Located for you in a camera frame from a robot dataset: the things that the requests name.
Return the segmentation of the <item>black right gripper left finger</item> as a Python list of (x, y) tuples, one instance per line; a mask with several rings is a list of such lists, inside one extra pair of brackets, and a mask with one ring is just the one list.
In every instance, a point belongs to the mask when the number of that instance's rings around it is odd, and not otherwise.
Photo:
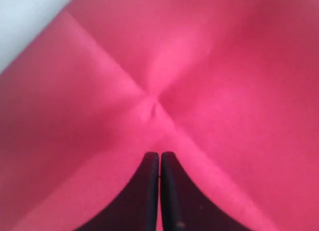
[(78, 231), (155, 231), (158, 217), (159, 155), (145, 153), (121, 192)]

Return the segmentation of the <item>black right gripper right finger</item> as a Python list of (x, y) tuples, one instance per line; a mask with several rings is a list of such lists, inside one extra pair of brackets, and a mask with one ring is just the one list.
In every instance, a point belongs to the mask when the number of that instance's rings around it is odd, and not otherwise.
[(165, 231), (248, 230), (203, 194), (173, 152), (161, 155), (160, 206)]

